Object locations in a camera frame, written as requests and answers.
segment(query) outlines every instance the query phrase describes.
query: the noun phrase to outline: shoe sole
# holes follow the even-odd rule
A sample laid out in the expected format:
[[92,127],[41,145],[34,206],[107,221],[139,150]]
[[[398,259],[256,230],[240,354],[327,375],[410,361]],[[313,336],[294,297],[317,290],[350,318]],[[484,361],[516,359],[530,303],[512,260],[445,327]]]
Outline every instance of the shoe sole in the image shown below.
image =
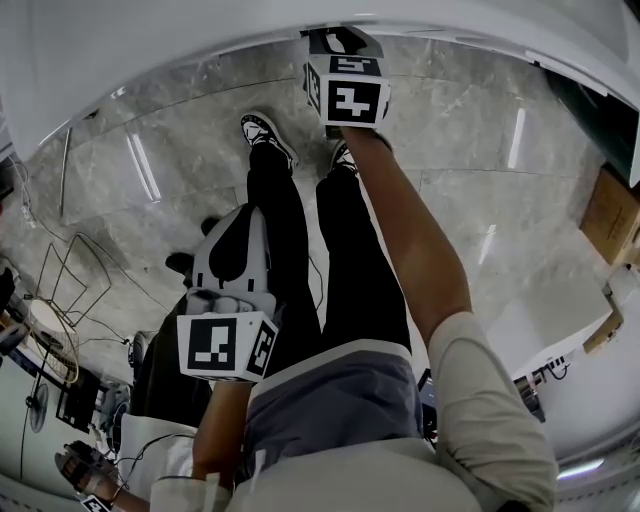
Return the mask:
[[293,168],[295,169],[296,167],[298,167],[298,164],[300,163],[300,159],[298,158],[298,153],[296,153],[293,150],[293,148],[284,141],[275,123],[269,118],[269,116],[267,116],[262,112],[258,112],[257,110],[250,110],[249,112],[245,112],[240,119],[242,119],[244,116],[256,116],[262,119],[265,123],[267,123],[269,125],[269,128],[271,128],[271,130],[275,134],[276,139],[278,139],[278,142],[280,143],[280,145],[287,151],[287,153],[289,153],[289,156],[293,161]]

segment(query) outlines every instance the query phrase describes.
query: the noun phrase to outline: fluorescent light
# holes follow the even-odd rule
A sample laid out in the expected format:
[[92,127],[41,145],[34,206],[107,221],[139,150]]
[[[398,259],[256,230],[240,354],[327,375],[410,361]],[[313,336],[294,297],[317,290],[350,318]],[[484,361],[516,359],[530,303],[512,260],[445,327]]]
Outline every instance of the fluorescent light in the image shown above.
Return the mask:
[[518,110],[516,118],[516,127],[513,130],[513,141],[511,142],[511,151],[509,152],[509,169],[515,169],[518,163],[518,153],[520,152],[520,142],[522,142],[522,131],[524,129],[524,119],[527,111],[523,108]]
[[144,187],[144,191],[147,193],[149,200],[153,201],[153,196],[151,195],[151,191],[149,190],[149,186],[144,179],[144,175],[142,174],[142,169],[140,168],[140,163],[138,162],[138,157],[136,156],[136,152],[133,150],[133,145],[131,144],[131,137],[127,135],[127,144],[129,145],[129,151],[131,152],[131,158],[133,158],[133,163],[136,165],[136,171],[138,171],[138,178],[140,178],[140,183]]
[[144,170],[144,173],[147,176],[149,185],[151,186],[151,192],[153,193],[155,200],[159,201],[162,198],[162,195],[160,195],[160,189],[158,188],[156,179],[153,177],[153,172],[151,172],[151,166],[149,165],[149,160],[147,160],[147,154],[144,152],[144,148],[142,147],[142,141],[140,140],[140,136],[137,133],[133,134],[133,144],[138,150],[140,163],[142,164],[142,169]]
[[122,96],[125,92],[125,88],[124,87],[120,87],[120,89],[118,89],[115,92],[111,93],[111,98],[113,98],[114,100],[120,96]]
[[564,480],[565,478],[571,478],[572,476],[582,475],[588,473],[594,469],[598,469],[604,463],[604,459],[597,459],[586,464],[581,464],[573,468],[565,469],[558,475],[558,480]]
[[493,242],[493,237],[496,236],[496,225],[491,224],[489,229],[487,230],[487,235],[484,237],[484,242],[482,243],[482,249],[480,249],[480,258],[478,259],[478,265],[482,265],[482,262],[489,254],[489,247],[491,247],[491,242]]

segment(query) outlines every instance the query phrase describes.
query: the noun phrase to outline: gray shirt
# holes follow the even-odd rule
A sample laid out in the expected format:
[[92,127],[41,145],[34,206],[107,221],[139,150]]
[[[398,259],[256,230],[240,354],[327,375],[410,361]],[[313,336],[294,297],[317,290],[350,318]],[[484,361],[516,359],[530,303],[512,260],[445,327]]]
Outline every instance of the gray shirt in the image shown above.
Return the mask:
[[361,351],[258,395],[247,416],[243,473],[281,459],[387,439],[422,438],[422,406],[403,357]]

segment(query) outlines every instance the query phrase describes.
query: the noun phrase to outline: black sneaker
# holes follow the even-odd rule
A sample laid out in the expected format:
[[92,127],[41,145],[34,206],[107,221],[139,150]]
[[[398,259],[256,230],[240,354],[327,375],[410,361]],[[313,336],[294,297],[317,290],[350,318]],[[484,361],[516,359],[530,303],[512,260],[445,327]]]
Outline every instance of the black sneaker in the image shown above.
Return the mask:
[[248,112],[242,116],[240,120],[242,125],[242,133],[244,138],[249,143],[249,146],[253,147],[256,144],[269,143],[274,147],[282,151],[287,157],[287,164],[289,171],[293,173],[293,169],[298,165],[298,155],[289,146],[280,134],[276,125],[261,112]]
[[354,174],[358,174],[358,168],[356,167],[356,163],[353,160],[353,156],[351,156],[351,151],[349,151],[347,143],[343,140],[338,142],[333,150],[329,172],[338,167],[346,167]]

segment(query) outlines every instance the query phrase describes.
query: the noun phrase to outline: wire rack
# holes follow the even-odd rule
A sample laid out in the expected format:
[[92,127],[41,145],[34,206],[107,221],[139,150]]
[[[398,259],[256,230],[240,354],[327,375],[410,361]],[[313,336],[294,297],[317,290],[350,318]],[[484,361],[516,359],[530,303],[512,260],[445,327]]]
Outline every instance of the wire rack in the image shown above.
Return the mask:
[[[87,293],[87,290],[89,289],[89,287],[85,283],[83,283],[82,280],[78,278],[68,266],[69,256],[71,255],[76,243],[81,243],[93,255],[95,260],[98,262],[98,265],[102,269],[102,272],[104,273],[108,286],[105,288],[105,290],[102,291],[102,293],[100,293],[100,295],[98,295],[98,297],[89,305],[88,308],[86,308],[84,311],[79,312],[80,317],[74,321],[69,317],[69,313],[74,309],[74,306],[76,306],[76,304],[79,303],[80,299],[82,299],[82,297],[85,295],[85,293]],[[41,291],[40,287],[42,284],[42,276],[44,274],[44,270],[47,266],[47,262],[49,261],[49,256],[51,254],[53,254],[58,259],[58,262],[60,263],[60,270],[58,271],[58,275],[56,277],[55,284],[53,286],[53,291],[51,292],[51,297],[46,298],[40,294],[40,291]],[[73,300],[73,302],[71,302],[71,305],[69,307],[62,308],[56,302],[56,291],[58,290],[58,285],[60,284],[60,280],[65,271],[73,278],[73,280],[76,283],[78,283],[81,286],[82,291]],[[36,285],[35,298],[38,298],[46,302],[47,304],[49,304],[51,308],[65,321],[65,323],[69,325],[69,327],[74,328],[82,321],[83,318],[87,316],[89,311],[91,311],[95,307],[95,305],[98,302],[100,302],[100,300],[107,294],[107,292],[111,289],[111,287],[112,287],[112,283],[111,283],[111,278],[109,277],[109,272],[107,272],[106,267],[104,266],[104,264],[102,263],[98,255],[96,254],[96,251],[82,238],[81,235],[75,234],[71,239],[69,246],[67,247],[67,251],[64,255],[64,258],[60,257],[60,254],[58,253],[58,250],[56,249],[53,243],[50,243],[49,246],[47,247],[47,253],[44,258],[44,263],[42,264],[42,268],[40,269],[40,275],[38,276],[38,284]]]

